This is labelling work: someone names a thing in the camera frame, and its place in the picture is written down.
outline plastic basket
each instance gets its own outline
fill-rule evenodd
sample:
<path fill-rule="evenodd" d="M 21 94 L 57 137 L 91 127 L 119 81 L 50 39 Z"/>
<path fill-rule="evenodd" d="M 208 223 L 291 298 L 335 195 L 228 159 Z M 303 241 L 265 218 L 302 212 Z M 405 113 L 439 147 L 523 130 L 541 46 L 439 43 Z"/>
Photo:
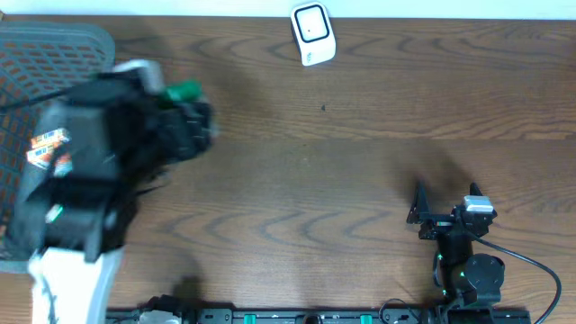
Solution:
<path fill-rule="evenodd" d="M 94 73 L 110 70 L 113 62 L 113 39 L 99 27 L 0 22 L 0 106 L 82 83 Z M 14 214 L 34 126 L 49 105 L 45 102 L 6 115 L 0 113 L 0 240 Z M 9 251 L 0 248 L 0 260 L 10 258 Z M 1 271 L 10 269 L 0 265 Z"/>

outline wooden tabletop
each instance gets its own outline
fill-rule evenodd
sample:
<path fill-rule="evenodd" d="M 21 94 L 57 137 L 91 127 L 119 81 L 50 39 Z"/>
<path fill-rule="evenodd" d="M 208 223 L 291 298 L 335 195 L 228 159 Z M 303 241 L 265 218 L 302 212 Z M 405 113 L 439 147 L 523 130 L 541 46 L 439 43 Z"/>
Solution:
<path fill-rule="evenodd" d="M 429 301 L 436 245 L 405 222 L 420 178 L 439 212 L 478 182 L 499 212 L 485 238 L 554 269 L 549 322 L 576 317 L 576 22 L 334 19 L 336 57 L 303 67 L 288 19 L 7 20 L 100 25 L 119 61 L 199 79 L 218 111 L 214 148 L 142 199 L 111 306 Z M 539 317 L 552 278 L 474 248 L 506 263 L 500 305 Z M 0 321 L 28 322 L 30 279 L 0 284 Z"/>

